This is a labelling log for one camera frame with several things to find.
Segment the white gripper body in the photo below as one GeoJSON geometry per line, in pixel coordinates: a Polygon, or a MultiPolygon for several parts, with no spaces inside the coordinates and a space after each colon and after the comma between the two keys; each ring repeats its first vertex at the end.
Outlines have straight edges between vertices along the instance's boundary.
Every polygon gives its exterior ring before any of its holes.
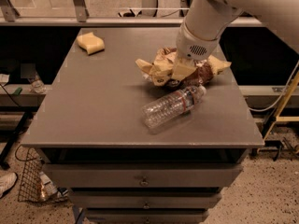
{"type": "Polygon", "coordinates": [[[184,19],[179,27],[176,39],[179,58],[202,61],[217,47],[220,40],[219,30],[216,29],[205,37],[204,32],[197,34],[188,27],[187,19],[184,19]]]}

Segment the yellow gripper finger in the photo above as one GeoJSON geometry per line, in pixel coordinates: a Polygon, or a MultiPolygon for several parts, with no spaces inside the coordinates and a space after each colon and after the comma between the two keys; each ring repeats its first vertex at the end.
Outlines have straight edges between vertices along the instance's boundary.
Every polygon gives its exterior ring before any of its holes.
{"type": "Polygon", "coordinates": [[[173,72],[171,78],[181,81],[190,76],[197,69],[193,59],[185,59],[177,57],[174,61],[173,72]]]}

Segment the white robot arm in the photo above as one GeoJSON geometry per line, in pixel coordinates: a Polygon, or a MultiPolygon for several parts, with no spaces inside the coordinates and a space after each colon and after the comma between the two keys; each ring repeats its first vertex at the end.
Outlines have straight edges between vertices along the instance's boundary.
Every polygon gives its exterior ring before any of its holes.
{"type": "Polygon", "coordinates": [[[218,45],[240,84],[284,83],[298,61],[299,0],[192,0],[178,58],[202,61],[218,45]]]}

